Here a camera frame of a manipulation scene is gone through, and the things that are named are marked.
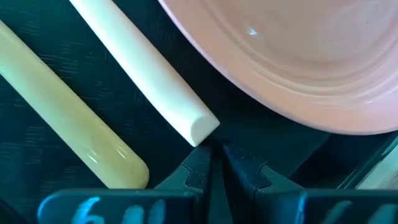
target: printed number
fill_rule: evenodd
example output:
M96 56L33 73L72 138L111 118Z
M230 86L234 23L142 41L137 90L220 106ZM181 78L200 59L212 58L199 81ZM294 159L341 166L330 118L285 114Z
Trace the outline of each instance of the printed number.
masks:
M89 215L91 208L99 202L99 197L92 197L79 205L75 215L72 218L72 224L105 224L105 219L98 215ZM164 200L158 200L152 206L148 216L148 224L163 224L165 220L166 203ZM134 205L126 209L121 224L144 224L145 211L142 206Z

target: pink plate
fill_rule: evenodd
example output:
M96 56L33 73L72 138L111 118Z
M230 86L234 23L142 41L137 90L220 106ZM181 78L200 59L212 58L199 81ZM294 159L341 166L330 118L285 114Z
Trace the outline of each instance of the pink plate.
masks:
M343 134L398 129L397 0L159 0L263 105Z

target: white stick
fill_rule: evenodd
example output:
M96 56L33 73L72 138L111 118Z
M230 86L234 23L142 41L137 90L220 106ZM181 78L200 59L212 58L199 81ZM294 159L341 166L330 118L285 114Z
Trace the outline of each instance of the white stick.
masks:
M220 122L112 0L70 0L157 111L192 145Z
M107 187L146 186L145 163L1 21L0 74Z

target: dark green surface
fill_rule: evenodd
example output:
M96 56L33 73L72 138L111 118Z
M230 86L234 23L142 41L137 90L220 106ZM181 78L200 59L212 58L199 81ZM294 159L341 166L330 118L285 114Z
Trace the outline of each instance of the dark green surface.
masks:
M156 0L117 0L221 121L229 138L290 175L328 133L270 111L222 77L185 40ZM149 187L192 148L148 103L67 0L0 0L5 22L150 169ZM48 194L103 187L29 105L0 78L0 197L29 220Z

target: teal fabric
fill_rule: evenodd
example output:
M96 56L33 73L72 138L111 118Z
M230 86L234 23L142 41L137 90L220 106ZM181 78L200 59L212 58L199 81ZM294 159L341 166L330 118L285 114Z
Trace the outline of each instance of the teal fabric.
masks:
M219 118L210 139L232 139L289 176L330 135L284 118L236 88L188 43L156 0L115 2ZM0 0L0 19L147 163L149 187L192 150L67 0ZM39 202L56 190L103 187L2 78L0 123L0 197L26 219L33 222Z

